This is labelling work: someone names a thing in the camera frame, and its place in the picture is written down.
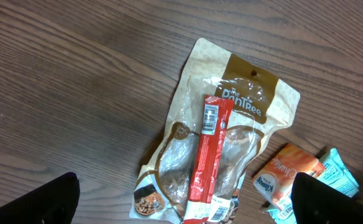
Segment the teal wet wipes pack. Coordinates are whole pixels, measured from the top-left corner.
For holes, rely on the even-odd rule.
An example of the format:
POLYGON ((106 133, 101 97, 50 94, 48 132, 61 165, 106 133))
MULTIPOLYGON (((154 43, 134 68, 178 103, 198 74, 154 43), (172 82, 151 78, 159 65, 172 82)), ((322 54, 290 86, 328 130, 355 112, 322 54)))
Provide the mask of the teal wet wipes pack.
MULTIPOLYGON (((317 178, 319 181, 350 198, 358 193, 359 184, 344 165, 336 148, 330 149, 319 159, 319 161, 326 168, 326 170, 317 178)), ((269 212, 270 216, 277 224, 296 224, 292 204, 289 204, 283 211, 270 205, 266 211, 269 212)))

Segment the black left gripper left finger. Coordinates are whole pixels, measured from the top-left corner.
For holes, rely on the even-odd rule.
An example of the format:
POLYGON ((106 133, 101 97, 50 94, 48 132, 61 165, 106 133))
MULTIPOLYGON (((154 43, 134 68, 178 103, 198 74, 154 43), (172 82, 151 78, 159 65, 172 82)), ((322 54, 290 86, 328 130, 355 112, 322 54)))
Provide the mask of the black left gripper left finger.
POLYGON ((0 207, 0 224, 71 224, 80 197, 80 182, 67 172, 0 207))

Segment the small orange box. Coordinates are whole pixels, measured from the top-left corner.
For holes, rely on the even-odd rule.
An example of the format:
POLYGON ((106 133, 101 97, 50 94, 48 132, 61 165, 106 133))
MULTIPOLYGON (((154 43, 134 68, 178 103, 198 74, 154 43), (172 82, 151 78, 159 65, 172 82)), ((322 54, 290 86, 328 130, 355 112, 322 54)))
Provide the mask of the small orange box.
POLYGON ((292 203, 292 186, 298 173, 318 178, 325 170, 325 166, 315 156, 295 145, 287 144, 252 181, 266 200, 283 211, 292 203))

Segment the snack bag with red label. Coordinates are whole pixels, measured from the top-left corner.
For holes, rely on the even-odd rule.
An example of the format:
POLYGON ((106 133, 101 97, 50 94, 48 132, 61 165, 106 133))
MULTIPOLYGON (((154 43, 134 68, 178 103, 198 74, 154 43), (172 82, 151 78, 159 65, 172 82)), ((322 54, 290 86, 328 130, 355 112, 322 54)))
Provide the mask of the snack bag with red label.
POLYGON ((271 135, 292 125, 300 94, 272 73, 200 38, 186 61, 165 123, 162 142, 142 166, 131 218, 182 223, 208 95, 234 102, 214 189, 210 223, 231 223, 248 164, 271 135))

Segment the red stick snack packet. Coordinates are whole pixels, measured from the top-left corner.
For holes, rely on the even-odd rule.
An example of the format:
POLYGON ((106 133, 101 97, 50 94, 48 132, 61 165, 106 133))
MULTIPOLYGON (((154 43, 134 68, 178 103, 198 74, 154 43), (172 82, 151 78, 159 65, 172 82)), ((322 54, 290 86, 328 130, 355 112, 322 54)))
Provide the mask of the red stick snack packet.
POLYGON ((200 142, 184 216, 187 224, 209 220, 221 152, 233 105, 233 100, 205 96, 200 142))

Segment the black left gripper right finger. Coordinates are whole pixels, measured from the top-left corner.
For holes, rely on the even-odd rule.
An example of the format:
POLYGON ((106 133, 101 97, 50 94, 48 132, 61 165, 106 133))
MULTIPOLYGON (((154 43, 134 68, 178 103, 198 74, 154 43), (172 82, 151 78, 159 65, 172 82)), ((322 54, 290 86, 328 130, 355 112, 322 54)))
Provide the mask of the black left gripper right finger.
POLYGON ((363 224, 363 204, 306 173, 296 175, 291 199, 297 224, 363 224))

